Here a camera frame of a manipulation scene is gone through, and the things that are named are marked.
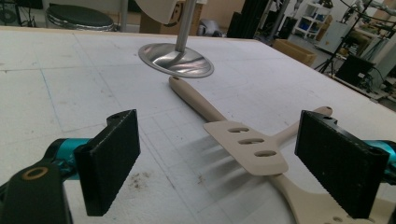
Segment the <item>spatula slot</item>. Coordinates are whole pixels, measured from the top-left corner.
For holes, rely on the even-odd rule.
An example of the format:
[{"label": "spatula slot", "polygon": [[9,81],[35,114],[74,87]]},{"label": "spatula slot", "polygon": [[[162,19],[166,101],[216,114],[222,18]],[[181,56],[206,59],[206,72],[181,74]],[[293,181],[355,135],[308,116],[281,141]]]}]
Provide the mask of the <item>spatula slot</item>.
[{"label": "spatula slot", "polygon": [[238,143],[241,145],[259,144],[259,143],[263,143],[263,142],[264,142],[264,139],[262,139],[262,138],[249,138],[249,139],[244,139],[244,140],[238,141]]},{"label": "spatula slot", "polygon": [[257,157],[272,157],[276,155],[276,152],[273,150],[264,150],[255,152],[254,155]]},{"label": "spatula slot", "polygon": [[228,130],[230,133],[247,133],[248,131],[248,128],[231,128]]}]

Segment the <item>metal pole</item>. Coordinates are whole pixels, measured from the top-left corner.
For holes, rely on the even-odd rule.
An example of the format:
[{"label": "metal pole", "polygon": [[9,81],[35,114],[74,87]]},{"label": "metal pole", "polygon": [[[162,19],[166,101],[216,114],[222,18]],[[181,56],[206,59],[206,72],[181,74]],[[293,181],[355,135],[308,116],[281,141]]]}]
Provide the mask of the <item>metal pole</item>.
[{"label": "metal pole", "polygon": [[175,51],[178,51],[180,53],[183,53],[184,49],[186,48],[187,37],[189,37],[192,17],[194,15],[194,9],[196,3],[197,0],[186,0],[186,6],[184,7],[185,10],[183,10],[183,16],[181,18],[181,24],[180,24],[180,31],[178,32],[176,46],[175,46]]},{"label": "metal pole", "polygon": [[286,11],[286,8],[288,7],[289,2],[290,2],[290,0],[285,0],[283,2],[282,8],[280,9],[279,13],[277,14],[273,29],[271,30],[271,34],[270,34],[270,36],[268,36],[269,41],[272,41],[274,39],[276,31],[279,29],[279,25],[282,22],[283,14],[285,14],[285,11]]},{"label": "metal pole", "polygon": [[362,12],[359,12],[359,16],[358,19],[353,23],[352,27],[349,29],[349,31],[347,32],[347,34],[344,37],[341,37],[341,43],[338,45],[337,49],[335,50],[335,52],[332,53],[332,57],[330,57],[330,59],[326,60],[326,63],[320,68],[319,72],[321,74],[323,74],[327,67],[329,66],[329,64],[332,62],[332,60],[335,58],[335,56],[337,56],[337,52],[338,50],[340,50],[341,47],[343,47],[343,44],[346,42],[347,37],[350,35],[350,33],[353,31],[353,29],[355,28],[355,25],[358,24],[358,22],[361,20],[361,15],[367,10],[367,8],[370,6],[370,4],[373,2],[373,0],[370,0],[369,4],[367,6],[365,6],[365,8],[363,9]]}]

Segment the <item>cardboard box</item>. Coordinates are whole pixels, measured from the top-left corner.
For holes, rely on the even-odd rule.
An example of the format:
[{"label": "cardboard box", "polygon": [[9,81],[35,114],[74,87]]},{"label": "cardboard box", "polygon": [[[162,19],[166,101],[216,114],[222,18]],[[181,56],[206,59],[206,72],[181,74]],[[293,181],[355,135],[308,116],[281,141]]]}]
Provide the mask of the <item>cardboard box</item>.
[{"label": "cardboard box", "polygon": [[286,39],[276,39],[274,41],[273,48],[307,66],[311,66],[314,60],[317,58],[315,53],[292,44]]},{"label": "cardboard box", "polygon": [[[182,13],[184,12],[184,1],[177,2],[175,10],[168,24],[162,24],[149,17],[146,13],[142,12],[140,19],[140,30],[142,34],[161,34],[161,35],[178,35],[180,30]],[[203,4],[197,4],[195,6],[194,14],[192,17],[190,35],[196,35],[199,26],[199,20],[201,19]]]},{"label": "cardboard box", "polygon": [[320,27],[320,30],[317,34],[316,40],[320,41],[321,38],[326,34],[327,29],[329,29],[330,24],[323,23],[322,26]]}]

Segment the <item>stain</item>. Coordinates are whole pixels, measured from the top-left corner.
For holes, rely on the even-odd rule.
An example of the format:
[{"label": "stain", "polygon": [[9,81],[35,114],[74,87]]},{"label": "stain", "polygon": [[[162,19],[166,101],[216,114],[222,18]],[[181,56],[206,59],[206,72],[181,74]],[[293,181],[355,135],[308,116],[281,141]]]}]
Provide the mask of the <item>stain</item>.
[{"label": "stain", "polygon": [[150,173],[148,172],[143,172],[143,173],[137,173],[131,176],[130,184],[129,187],[132,189],[145,189],[147,185],[147,180],[150,177]]},{"label": "stain", "polygon": [[199,181],[198,181],[199,185],[204,184],[205,179],[204,179],[204,177],[202,175],[198,175],[198,179],[199,179]]}]

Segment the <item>wall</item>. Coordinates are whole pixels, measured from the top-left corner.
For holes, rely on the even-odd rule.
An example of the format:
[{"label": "wall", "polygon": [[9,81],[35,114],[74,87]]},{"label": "wall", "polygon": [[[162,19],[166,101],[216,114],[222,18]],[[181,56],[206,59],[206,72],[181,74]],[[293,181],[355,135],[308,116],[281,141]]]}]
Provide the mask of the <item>wall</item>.
[{"label": "wall", "polygon": [[245,0],[208,0],[201,19],[216,21],[223,32],[228,30],[233,13],[241,12]]}]

